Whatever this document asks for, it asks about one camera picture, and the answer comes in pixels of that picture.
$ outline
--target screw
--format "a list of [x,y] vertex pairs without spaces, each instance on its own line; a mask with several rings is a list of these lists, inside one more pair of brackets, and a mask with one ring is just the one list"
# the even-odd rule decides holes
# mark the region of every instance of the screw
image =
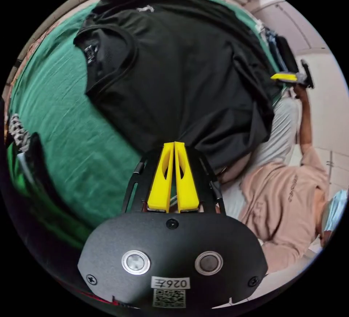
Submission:
[[176,219],[169,219],[166,221],[166,226],[170,230],[174,230],[179,226],[179,223]]
[[97,284],[97,280],[94,276],[92,276],[91,274],[88,274],[86,276],[87,281],[91,284],[91,285],[96,285]]
[[248,281],[248,286],[254,287],[258,284],[258,282],[259,282],[259,278],[257,276],[254,276]]

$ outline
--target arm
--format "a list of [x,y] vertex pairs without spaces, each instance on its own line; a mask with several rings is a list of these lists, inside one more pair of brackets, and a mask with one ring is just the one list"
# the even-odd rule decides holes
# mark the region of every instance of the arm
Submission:
[[313,144],[310,103],[306,89],[296,85],[294,87],[294,92],[296,93],[296,98],[300,100],[302,105],[302,120],[299,129],[299,145],[302,155],[304,155],[309,147],[311,147]]

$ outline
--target person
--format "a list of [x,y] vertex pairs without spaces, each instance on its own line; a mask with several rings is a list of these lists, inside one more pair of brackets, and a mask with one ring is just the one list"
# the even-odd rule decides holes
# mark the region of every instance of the person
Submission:
[[222,184],[226,214],[243,222],[263,242],[267,273],[294,264],[318,236],[325,245],[328,230],[339,221],[333,217],[346,203],[329,212],[336,205],[328,201],[329,176],[312,144],[308,93],[299,85],[294,92],[302,108],[300,166],[285,163],[295,144],[300,110],[297,100],[284,97],[275,108],[269,141],[253,153],[236,180]]

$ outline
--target hand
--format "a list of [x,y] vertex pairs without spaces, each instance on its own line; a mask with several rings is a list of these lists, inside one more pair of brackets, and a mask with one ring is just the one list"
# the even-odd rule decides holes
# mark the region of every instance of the hand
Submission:
[[306,88],[302,87],[299,84],[295,84],[293,86],[293,91],[296,94],[296,99],[299,99],[301,101],[308,100],[308,93],[306,91]]

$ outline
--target label sticker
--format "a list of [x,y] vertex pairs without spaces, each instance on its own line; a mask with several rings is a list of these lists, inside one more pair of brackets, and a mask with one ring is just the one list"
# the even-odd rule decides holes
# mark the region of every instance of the label sticker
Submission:
[[152,276],[151,288],[166,290],[190,289],[190,278],[166,278]]
[[153,307],[185,309],[185,289],[154,289]]

